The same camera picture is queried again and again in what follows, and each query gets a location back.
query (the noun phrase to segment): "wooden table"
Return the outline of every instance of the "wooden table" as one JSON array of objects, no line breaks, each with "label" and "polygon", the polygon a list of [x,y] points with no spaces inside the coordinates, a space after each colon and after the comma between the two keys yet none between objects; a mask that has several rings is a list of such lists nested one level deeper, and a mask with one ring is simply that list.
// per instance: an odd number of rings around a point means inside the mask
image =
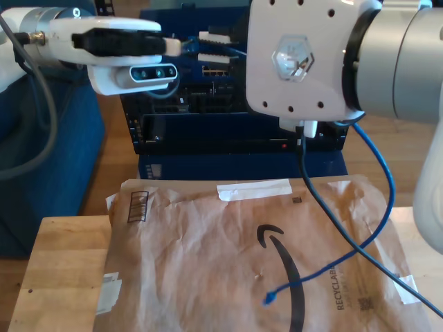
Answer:
[{"label": "wooden table", "polygon": [[92,331],[110,238],[108,216],[43,219],[9,331]]},{"label": "wooden table", "polygon": [[[443,308],[443,256],[420,237],[411,208],[396,208],[392,220],[419,291]],[[107,216],[44,219],[9,331],[92,331],[110,234]]]}]

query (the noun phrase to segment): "metal connector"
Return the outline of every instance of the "metal connector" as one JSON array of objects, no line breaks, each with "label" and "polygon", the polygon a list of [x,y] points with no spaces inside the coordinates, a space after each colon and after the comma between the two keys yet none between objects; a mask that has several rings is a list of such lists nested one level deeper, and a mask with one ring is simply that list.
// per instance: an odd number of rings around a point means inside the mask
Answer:
[{"label": "metal connector", "polygon": [[29,33],[29,44],[39,44],[43,46],[45,43],[46,43],[46,38],[42,31]]}]

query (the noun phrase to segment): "cable connector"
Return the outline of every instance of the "cable connector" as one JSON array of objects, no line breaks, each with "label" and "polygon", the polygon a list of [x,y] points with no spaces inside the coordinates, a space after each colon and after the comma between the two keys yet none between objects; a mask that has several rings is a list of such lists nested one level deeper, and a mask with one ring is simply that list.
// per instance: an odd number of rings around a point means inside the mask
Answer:
[{"label": "cable connector", "polygon": [[20,42],[21,45],[29,45],[30,44],[30,35],[29,33],[15,33],[14,36]]},{"label": "cable connector", "polygon": [[296,127],[296,139],[297,139],[297,154],[303,155],[305,153],[305,127]]},{"label": "cable connector", "polygon": [[272,302],[275,301],[276,298],[277,298],[277,293],[275,293],[275,292],[267,293],[266,298],[263,300],[263,305],[264,306],[270,305]]},{"label": "cable connector", "polygon": [[43,46],[46,43],[46,37],[43,31],[36,31],[29,34],[29,44],[38,44]]}]

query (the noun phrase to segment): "screw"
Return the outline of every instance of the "screw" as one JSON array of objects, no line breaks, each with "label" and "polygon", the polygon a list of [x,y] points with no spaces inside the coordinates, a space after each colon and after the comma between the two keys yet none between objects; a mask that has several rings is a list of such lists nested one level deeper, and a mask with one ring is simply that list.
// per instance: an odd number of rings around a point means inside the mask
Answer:
[{"label": "screw", "polygon": [[80,15],[81,15],[80,9],[78,9],[78,8],[72,9],[72,13],[73,13],[74,17],[80,17]]}]

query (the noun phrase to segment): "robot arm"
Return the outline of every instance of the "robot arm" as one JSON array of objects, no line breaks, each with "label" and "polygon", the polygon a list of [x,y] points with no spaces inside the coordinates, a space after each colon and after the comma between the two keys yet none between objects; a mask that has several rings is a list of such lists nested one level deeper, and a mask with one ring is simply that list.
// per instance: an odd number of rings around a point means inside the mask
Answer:
[{"label": "robot arm", "polygon": [[[86,65],[97,93],[115,95],[166,89],[178,78],[173,64],[181,42],[161,36],[152,21],[81,16],[78,8],[12,8],[2,13],[14,33],[39,34],[29,38],[26,51],[41,66]],[[15,63],[12,44],[0,45],[0,91],[24,75]]]},{"label": "robot arm", "polygon": [[[246,97],[254,111],[301,120],[361,111],[438,123],[443,115],[443,9],[430,1],[253,1]],[[443,124],[419,180],[417,227],[443,254]]]}]

